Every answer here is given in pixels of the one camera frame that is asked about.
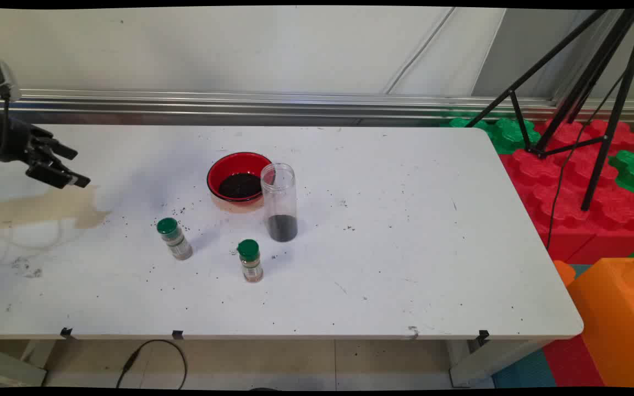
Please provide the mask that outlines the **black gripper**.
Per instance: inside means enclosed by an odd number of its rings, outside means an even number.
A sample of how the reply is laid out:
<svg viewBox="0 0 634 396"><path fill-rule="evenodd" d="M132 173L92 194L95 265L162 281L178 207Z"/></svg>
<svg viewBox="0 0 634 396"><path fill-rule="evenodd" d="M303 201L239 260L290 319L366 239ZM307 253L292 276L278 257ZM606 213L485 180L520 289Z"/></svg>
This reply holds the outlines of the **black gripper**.
<svg viewBox="0 0 634 396"><path fill-rule="evenodd" d="M25 175L29 178L60 190L67 185L85 188L90 178L58 161L59 158L73 160L77 155L77 150L59 142L51 132L0 111L0 161L28 164Z"/></svg>

